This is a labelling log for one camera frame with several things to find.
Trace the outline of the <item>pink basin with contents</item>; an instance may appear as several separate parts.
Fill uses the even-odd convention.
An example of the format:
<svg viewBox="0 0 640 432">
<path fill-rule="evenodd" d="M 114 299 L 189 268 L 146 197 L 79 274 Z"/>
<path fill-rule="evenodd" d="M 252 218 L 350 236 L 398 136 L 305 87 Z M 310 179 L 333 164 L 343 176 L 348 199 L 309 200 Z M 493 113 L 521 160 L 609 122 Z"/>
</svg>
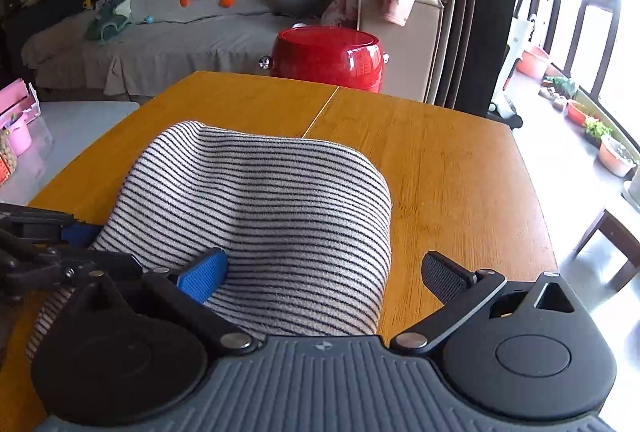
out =
<svg viewBox="0 0 640 432">
<path fill-rule="evenodd" d="M 603 135 L 598 158 L 616 177 L 623 178 L 636 168 L 636 161 L 626 147 L 611 135 Z"/>
</svg>

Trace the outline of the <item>grey covered sofa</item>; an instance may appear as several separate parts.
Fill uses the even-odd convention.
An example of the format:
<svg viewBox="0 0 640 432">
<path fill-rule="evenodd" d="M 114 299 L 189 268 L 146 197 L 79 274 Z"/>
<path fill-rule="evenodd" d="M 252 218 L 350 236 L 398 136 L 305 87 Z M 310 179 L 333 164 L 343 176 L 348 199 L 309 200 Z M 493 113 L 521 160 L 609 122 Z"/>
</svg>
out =
<svg viewBox="0 0 640 432">
<path fill-rule="evenodd" d="M 202 70 L 253 74 L 258 60 L 288 28 L 322 25 L 322 14 L 296 18 L 274 11 L 273 0 L 131 0 L 132 22 L 111 42 L 85 39 L 94 14 L 69 17 L 33 35 L 24 65 L 42 88 L 97 89 L 107 96 L 152 97 Z"/>
</svg>

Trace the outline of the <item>green plush toy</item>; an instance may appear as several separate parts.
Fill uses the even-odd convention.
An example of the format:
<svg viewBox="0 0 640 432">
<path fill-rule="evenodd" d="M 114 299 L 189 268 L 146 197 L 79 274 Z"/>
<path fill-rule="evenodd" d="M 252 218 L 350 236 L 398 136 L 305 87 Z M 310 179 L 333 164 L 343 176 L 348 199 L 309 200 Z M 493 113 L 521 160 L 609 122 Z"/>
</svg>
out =
<svg viewBox="0 0 640 432">
<path fill-rule="evenodd" d="M 133 25 L 131 0 L 106 0 L 85 32 L 85 39 L 106 44 Z"/>
</svg>

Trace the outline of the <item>dark curtain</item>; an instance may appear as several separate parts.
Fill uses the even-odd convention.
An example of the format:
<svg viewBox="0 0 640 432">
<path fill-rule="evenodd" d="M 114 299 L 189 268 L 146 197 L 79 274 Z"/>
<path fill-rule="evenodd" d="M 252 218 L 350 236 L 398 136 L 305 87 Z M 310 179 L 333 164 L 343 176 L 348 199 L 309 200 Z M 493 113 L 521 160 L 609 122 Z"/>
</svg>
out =
<svg viewBox="0 0 640 432">
<path fill-rule="evenodd" d="M 448 0 L 434 103 L 484 118 L 506 57 L 515 0 Z"/>
</svg>

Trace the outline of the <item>white plant pot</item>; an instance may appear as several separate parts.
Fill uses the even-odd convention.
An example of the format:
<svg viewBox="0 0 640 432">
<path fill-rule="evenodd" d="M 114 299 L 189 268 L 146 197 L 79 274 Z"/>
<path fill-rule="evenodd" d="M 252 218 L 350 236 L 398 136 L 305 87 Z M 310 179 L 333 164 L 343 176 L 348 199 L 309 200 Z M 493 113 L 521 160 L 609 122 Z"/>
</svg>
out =
<svg viewBox="0 0 640 432">
<path fill-rule="evenodd" d="M 637 211 L 640 212 L 640 169 L 636 168 L 630 181 L 624 181 L 623 198 Z"/>
</svg>

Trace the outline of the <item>striped knit sweater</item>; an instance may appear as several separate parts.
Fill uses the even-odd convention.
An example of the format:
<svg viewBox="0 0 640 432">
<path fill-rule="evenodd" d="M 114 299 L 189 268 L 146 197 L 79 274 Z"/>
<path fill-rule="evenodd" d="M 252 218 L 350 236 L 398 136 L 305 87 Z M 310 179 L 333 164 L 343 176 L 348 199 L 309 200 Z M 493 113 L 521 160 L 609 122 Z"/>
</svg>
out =
<svg viewBox="0 0 640 432">
<path fill-rule="evenodd" d="M 146 270 L 224 251 L 206 304 L 255 338 L 374 334 L 391 216 L 384 176 L 352 148 L 184 121 L 134 162 L 93 248 Z"/>
</svg>

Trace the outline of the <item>red round stool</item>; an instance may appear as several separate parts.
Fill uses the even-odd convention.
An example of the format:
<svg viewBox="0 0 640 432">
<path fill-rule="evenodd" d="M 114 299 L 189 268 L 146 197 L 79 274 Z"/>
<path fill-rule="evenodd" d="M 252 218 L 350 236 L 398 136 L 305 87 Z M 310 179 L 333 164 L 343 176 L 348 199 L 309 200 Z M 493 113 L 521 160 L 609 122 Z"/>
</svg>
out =
<svg viewBox="0 0 640 432">
<path fill-rule="evenodd" d="M 281 31 L 271 54 L 258 60 L 271 76 L 374 92 L 383 84 L 388 56 L 367 32 L 302 25 Z"/>
</svg>

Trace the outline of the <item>red plastic basin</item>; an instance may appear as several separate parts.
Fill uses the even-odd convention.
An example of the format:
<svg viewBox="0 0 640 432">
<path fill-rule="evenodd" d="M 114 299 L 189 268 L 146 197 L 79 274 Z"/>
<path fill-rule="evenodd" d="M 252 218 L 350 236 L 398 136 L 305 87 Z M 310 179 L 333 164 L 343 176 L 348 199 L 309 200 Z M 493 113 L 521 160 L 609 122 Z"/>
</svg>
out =
<svg viewBox="0 0 640 432">
<path fill-rule="evenodd" d="M 594 118 L 587 112 L 586 107 L 576 100 L 567 101 L 565 106 L 565 116 L 571 122 L 580 127 L 585 127 L 588 122 L 594 120 Z"/>
</svg>

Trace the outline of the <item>small wooden stool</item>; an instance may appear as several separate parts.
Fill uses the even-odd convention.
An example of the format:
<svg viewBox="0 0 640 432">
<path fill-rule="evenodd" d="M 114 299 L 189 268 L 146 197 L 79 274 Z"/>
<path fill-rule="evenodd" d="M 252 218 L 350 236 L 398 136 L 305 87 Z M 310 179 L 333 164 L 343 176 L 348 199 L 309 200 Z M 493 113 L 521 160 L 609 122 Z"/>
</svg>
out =
<svg viewBox="0 0 640 432">
<path fill-rule="evenodd" d="M 639 213 L 632 207 L 623 209 L 606 207 L 590 224 L 570 259 L 576 259 L 589 240 L 600 233 L 612 246 L 625 256 L 626 262 L 608 282 L 615 292 L 620 292 L 639 273 Z"/>
</svg>

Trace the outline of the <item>pink bucket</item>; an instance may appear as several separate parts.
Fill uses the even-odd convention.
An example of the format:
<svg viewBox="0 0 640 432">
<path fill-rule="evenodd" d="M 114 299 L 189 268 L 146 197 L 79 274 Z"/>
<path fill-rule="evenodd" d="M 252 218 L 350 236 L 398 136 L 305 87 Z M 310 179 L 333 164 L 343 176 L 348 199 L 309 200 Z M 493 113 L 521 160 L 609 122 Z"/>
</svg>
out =
<svg viewBox="0 0 640 432">
<path fill-rule="evenodd" d="M 543 49 L 531 47 L 523 51 L 522 58 L 516 65 L 516 69 L 521 74 L 541 82 L 549 64 L 550 57 Z"/>
</svg>

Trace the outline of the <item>pink storage box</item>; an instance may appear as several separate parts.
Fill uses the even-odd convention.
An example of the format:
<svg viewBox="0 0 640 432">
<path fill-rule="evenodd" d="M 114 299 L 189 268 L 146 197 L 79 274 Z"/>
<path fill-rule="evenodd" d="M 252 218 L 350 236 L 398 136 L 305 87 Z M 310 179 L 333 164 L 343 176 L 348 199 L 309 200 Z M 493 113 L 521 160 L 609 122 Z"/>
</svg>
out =
<svg viewBox="0 0 640 432">
<path fill-rule="evenodd" d="M 32 145 L 28 124 L 40 117 L 40 103 L 35 88 L 19 78 L 0 92 L 1 127 L 8 131 L 9 144 L 16 155 Z"/>
</svg>

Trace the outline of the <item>green leafy plant tray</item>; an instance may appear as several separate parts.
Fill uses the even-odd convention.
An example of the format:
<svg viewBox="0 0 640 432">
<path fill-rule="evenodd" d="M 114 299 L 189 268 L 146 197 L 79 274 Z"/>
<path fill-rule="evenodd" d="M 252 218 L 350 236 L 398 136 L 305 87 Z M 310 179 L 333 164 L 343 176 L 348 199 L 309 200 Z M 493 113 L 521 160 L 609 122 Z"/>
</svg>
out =
<svg viewBox="0 0 640 432">
<path fill-rule="evenodd" d="M 595 118 L 586 118 L 582 137 L 593 147 L 599 148 L 602 137 L 611 135 L 613 129 Z"/>
</svg>

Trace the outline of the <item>white upright vacuum cleaner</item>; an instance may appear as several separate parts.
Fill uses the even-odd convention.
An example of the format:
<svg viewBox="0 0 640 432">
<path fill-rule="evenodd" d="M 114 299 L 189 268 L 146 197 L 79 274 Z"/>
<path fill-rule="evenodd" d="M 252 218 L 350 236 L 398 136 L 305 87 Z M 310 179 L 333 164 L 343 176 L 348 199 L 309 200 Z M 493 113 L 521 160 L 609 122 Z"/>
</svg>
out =
<svg viewBox="0 0 640 432">
<path fill-rule="evenodd" d="M 515 2 L 503 64 L 486 114 L 488 120 L 506 124 L 509 129 L 520 129 L 523 126 L 523 120 L 514 110 L 510 100 L 506 98 L 506 85 L 509 84 L 516 65 L 522 59 L 525 43 L 533 34 L 536 25 L 536 14 L 530 14 L 527 18 L 520 17 L 523 2 L 524 0 Z"/>
</svg>

